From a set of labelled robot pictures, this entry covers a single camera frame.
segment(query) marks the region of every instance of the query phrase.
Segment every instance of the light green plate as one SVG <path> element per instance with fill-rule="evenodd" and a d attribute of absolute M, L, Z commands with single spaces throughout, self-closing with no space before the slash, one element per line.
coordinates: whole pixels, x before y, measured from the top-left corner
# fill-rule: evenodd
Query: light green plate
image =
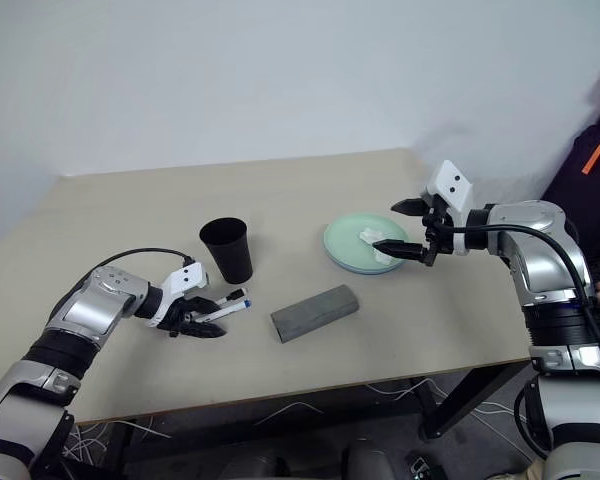
<path fill-rule="evenodd" d="M 365 275 L 385 273 L 399 267 L 404 260 L 394 258 L 389 265 L 375 260 L 375 249 L 360 239 L 365 228 L 378 230 L 387 239 L 409 239 L 405 231 L 394 221 L 373 213 L 352 213 L 334 220 L 324 232 L 324 246 L 329 257 L 342 268 Z"/>

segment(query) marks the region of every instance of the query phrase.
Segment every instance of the pen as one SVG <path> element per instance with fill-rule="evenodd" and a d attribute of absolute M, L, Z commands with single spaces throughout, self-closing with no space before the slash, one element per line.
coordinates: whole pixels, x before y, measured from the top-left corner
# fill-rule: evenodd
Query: pen
<path fill-rule="evenodd" d="M 194 318 L 194 321 L 197 323 L 206 323 L 212 322 L 213 320 L 217 320 L 218 318 L 225 317 L 231 313 L 239 312 L 240 310 L 244 310 L 245 308 L 249 308 L 251 306 L 251 300 L 245 300 L 244 302 L 239 302 L 229 307 L 225 307 L 217 312 L 210 313 L 209 315 L 204 315 L 202 317 Z"/>
<path fill-rule="evenodd" d="M 247 294 L 246 288 L 239 288 L 238 290 L 234 290 L 229 295 L 220 300 L 216 300 L 216 305 L 222 305 L 223 303 L 230 302 L 231 300 L 237 300 L 240 297 L 244 297 Z"/>

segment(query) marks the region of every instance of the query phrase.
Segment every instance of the white tissue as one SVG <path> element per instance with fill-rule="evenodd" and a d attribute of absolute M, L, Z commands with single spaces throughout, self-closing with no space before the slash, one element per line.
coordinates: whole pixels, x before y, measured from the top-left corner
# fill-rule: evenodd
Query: white tissue
<path fill-rule="evenodd" d="M 372 228 L 366 227 L 362 232 L 360 232 L 360 240 L 369 245 L 373 245 L 375 242 L 379 242 L 381 240 L 386 240 L 386 235 L 378 230 L 374 230 Z M 393 257 L 387 255 L 386 253 L 379 252 L 375 248 L 373 249 L 375 252 L 375 260 L 382 265 L 391 265 L 391 260 Z"/>

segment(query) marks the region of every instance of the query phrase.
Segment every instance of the beige tabletop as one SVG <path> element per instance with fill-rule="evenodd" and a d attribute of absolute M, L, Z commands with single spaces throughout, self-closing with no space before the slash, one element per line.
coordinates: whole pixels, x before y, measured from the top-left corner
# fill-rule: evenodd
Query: beige tabletop
<path fill-rule="evenodd" d="M 420 220 L 390 212 L 417 196 L 427 169 L 407 150 L 61 179 L 0 244 L 0 376 L 40 335 L 56 300 L 91 266 L 129 248 L 175 248 L 203 262 L 210 298 L 224 283 L 198 239 L 208 220 L 249 228 L 252 308 L 226 317 L 218 339 L 169 338 L 130 318 L 87 372 L 70 406 L 94 421 L 422 375 L 527 356 L 507 269 L 495 257 L 439 256 L 378 276 L 345 271 L 322 234 L 339 215 L 372 212 L 415 241 Z M 177 257 L 117 263 L 159 284 Z M 347 284 L 360 310 L 287 344 L 269 314 Z"/>

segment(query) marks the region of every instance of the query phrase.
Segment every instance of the plastic cup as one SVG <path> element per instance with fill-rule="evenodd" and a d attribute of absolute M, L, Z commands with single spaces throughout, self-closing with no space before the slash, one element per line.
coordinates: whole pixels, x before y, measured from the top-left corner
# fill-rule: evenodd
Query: plastic cup
<path fill-rule="evenodd" d="M 200 240 L 207 246 L 220 273 L 231 284 L 244 283 L 253 275 L 247 224 L 238 218 L 217 218 L 200 230 Z"/>

